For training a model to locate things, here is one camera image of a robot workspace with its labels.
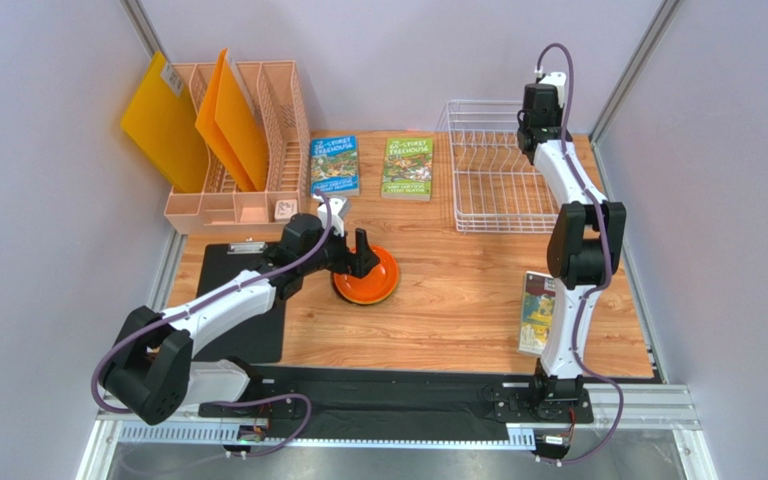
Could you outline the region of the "orange plate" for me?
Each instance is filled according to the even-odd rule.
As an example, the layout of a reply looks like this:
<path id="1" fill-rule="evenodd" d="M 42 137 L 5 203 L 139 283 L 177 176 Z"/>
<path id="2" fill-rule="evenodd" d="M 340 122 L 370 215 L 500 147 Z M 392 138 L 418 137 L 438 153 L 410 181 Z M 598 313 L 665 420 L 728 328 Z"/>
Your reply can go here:
<path id="1" fill-rule="evenodd" d="M 358 279 L 348 274 L 331 275 L 332 288 L 342 300 L 387 299 L 395 292 L 400 280 L 400 270 L 395 258 L 378 245 L 371 247 L 380 258 L 380 264 L 368 276 Z"/>

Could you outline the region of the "green plate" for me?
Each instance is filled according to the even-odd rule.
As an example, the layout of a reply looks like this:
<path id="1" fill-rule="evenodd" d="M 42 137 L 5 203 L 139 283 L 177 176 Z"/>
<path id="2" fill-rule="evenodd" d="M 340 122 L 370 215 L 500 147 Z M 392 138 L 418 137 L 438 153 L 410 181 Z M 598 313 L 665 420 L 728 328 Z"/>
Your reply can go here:
<path id="1" fill-rule="evenodd" d="M 361 306 L 361 307 L 369 307 L 374 305 L 380 305 L 384 303 L 387 299 L 377 299 L 373 301 L 360 301 L 360 300 L 354 300 L 354 299 L 343 299 L 347 304 L 355 305 L 355 306 Z"/>

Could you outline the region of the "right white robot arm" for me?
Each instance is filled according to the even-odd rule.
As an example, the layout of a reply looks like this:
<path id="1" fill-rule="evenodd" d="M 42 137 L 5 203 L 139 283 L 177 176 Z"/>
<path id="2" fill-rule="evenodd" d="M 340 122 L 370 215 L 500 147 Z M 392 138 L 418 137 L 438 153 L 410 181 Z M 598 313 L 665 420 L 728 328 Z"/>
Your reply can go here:
<path id="1" fill-rule="evenodd" d="M 566 79 L 553 73 L 524 88 L 518 146 L 544 177 L 558 216 L 547 247 L 555 304 L 547 344 L 529 386 L 538 419 L 565 419 L 585 399 L 582 355 L 601 291 L 617 272 L 626 208 L 606 198 L 578 160 L 563 125 Z"/>

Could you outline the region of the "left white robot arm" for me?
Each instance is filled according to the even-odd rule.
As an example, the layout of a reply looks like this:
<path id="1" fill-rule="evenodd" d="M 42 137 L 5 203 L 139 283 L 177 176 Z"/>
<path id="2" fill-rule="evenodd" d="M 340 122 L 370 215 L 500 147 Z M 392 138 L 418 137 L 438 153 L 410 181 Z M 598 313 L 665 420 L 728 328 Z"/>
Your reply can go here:
<path id="1" fill-rule="evenodd" d="M 90 390 L 102 410 L 134 414 L 148 425 L 179 408 L 208 405 L 250 409 L 249 370 L 237 358 L 200 361 L 200 351 L 235 327 L 294 296 L 320 271 L 365 279 L 381 265 L 382 251 L 363 229 L 348 246 L 338 216 L 298 214 L 277 242 L 224 284 L 163 311 L 131 311 L 110 350 L 95 367 Z"/>

